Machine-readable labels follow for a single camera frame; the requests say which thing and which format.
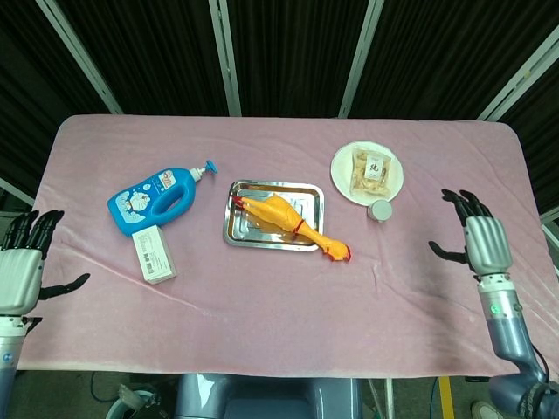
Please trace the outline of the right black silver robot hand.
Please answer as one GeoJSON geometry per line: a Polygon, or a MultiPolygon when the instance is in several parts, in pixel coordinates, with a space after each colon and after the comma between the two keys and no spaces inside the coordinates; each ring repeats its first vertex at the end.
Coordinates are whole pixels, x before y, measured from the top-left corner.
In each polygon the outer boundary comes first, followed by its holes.
{"type": "Polygon", "coordinates": [[[464,250],[447,251],[435,241],[429,247],[439,258],[467,264],[478,283],[505,276],[513,264],[507,234],[500,219],[472,192],[441,189],[442,199],[454,206],[464,233],[464,250]]]}

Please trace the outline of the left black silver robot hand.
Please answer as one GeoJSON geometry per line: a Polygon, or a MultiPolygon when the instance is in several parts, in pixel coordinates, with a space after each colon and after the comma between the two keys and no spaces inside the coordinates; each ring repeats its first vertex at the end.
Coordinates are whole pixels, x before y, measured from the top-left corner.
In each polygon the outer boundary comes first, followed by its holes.
{"type": "Polygon", "coordinates": [[[65,212],[38,210],[14,218],[1,239],[1,314],[25,316],[42,300],[75,292],[90,278],[84,273],[66,285],[44,286],[42,277],[53,233],[65,212]]]}

